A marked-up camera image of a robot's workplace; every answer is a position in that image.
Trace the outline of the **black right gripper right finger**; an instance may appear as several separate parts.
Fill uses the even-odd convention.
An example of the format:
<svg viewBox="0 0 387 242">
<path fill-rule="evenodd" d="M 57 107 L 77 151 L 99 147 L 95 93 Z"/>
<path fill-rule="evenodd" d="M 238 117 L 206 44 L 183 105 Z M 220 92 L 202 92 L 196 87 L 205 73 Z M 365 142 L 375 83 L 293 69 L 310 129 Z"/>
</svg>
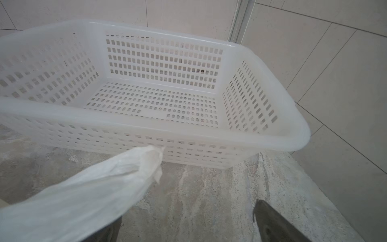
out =
<svg viewBox="0 0 387 242">
<path fill-rule="evenodd" d="M 264 200 L 256 201 L 253 222 L 259 228 L 262 242 L 311 242 Z"/>
</svg>

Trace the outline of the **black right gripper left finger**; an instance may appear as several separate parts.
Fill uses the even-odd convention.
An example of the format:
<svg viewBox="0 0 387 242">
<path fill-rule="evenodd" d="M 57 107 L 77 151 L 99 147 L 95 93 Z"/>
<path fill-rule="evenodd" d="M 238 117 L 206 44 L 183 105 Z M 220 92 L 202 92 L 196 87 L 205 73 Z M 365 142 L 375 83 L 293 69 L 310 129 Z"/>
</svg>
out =
<svg viewBox="0 0 387 242">
<path fill-rule="evenodd" d="M 122 217 L 85 238 L 82 242 L 116 242 L 121 224 Z"/>
</svg>

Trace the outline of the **white translucent plastic bag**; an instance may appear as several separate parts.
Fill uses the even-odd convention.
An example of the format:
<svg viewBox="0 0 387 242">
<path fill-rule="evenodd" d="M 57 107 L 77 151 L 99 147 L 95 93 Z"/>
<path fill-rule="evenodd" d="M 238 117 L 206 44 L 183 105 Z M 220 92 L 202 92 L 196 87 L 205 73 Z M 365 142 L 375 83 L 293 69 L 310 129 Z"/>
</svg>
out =
<svg viewBox="0 0 387 242">
<path fill-rule="evenodd" d="M 162 176 L 162 147 L 137 147 L 1 209 L 3 242 L 79 242 L 123 216 Z"/>
</svg>

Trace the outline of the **white perforated plastic basket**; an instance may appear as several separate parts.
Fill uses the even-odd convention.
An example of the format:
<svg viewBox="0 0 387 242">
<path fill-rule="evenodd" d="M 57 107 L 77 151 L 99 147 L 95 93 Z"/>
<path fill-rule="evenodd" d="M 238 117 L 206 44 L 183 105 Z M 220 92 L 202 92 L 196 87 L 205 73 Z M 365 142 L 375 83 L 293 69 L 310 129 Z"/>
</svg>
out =
<svg viewBox="0 0 387 242">
<path fill-rule="evenodd" d="M 47 146 L 227 169 L 297 151 L 310 129 L 250 49 L 106 21 L 71 20 L 1 37 L 1 124 Z"/>
</svg>

